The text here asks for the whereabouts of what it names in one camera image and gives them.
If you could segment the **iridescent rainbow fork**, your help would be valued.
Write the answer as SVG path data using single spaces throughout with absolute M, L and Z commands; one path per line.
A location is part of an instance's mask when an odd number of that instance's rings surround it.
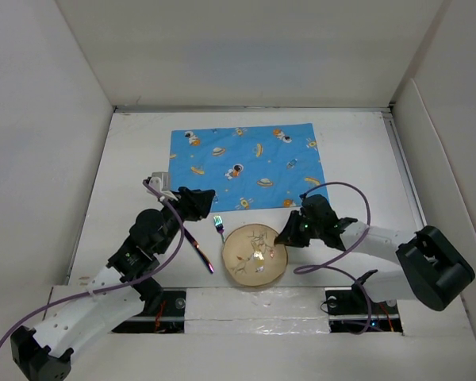
M 222 243 L 224 244 L 225 243 L 225 228 L 224 228 L 223 220 L 222 220 L 221 216 L 220 215 L 214 215 L 213 216 L 213 223 L 214 223 L 214 227 L 215 227 L 217 233 L 219 234 L 219 236 L 221 238 Z

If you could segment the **iridescent rainbow knife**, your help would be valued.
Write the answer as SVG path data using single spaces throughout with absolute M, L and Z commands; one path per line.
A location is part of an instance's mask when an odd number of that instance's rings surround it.
M 190 246 L 194 249 L 194 251 L 198 254 L 198 257 L 200 258 L 202 263 L 205 265 L 205 267 L 209 271 L 209 273 L 213 274 L 214 273 L 214 267 L 213 267 L 212 263 L 210 262 L 207 255 L 202 251 L 202 249 L 200 247 L 200 244 L 195 239 L 195 237 L 190 233 L 190 231 L 187 229 L 187 227 L 184 228 L 184 237 L 189 242 Z

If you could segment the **beige bird-pattern plate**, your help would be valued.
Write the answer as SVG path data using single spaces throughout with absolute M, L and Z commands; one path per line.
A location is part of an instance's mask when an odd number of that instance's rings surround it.
M 243 287 L 264 287 L 283 276 L 288 253 L 285 245 L 274 244 L 277 236 L 270 226 L 249 224 L 226 237 L 222 260 L 236 283 Z

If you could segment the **blue space-print placemat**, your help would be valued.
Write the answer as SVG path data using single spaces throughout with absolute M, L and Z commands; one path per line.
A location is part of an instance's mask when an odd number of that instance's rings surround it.
M 171 185 L 213 190 L 212 212 L 299 205 L 300 194 L 321 194 L 324 169 L 313 125 L 175 130 Z

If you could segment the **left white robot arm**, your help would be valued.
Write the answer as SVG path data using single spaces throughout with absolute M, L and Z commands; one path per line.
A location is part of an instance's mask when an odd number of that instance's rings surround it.
M 83 293 L 49 303 L 59 310 L 38 325 L 13 330 L 13 361 L 27 379 L 66 379 L 72 364 L 96 340 L 129 318 L 160 308 L 163 288 L 153 278 L 163 268 L 158 257 L 173 240 L 183 240 L 184 222 L 208 217 L 215 192 L 180 187 L 171 196 L 155 196 L 162 209 L 137 215 L 121 247 Z

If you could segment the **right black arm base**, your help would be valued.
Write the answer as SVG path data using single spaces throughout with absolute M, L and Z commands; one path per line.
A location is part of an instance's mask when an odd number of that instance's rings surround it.
M 364 283 L 377 270 L 367 271 L 355 278 L 337 267 L 327 266 L 351 280 L 350 286 L 326 287 L 320 310 L 328 316 L 330 333 L 400 333 L 401 323 L 397 300 L 374 302 L 364 288 Z

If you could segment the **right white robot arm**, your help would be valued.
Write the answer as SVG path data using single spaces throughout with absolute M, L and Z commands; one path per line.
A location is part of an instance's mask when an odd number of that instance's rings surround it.
M 315 239 L 342 253 L 366 254 L 398 266 L 394 271 L 369 270 L 358 278 L 362 286 L 351 292 L 351 303 L 362 313 L 394 299 L 416 299 L 442 311 L 475 279 L 474 269 L 436 227 L 398 231 L 339 218 L 320 194 L 290 213 L 274 242 L 304 248 Z

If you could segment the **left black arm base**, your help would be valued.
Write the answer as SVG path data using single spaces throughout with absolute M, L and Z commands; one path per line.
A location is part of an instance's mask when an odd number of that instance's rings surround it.
M 178 334 L 185 332 L 186 289 L 167 289 L 152 312 L 142 312 L 112 330 L 119 334 Z

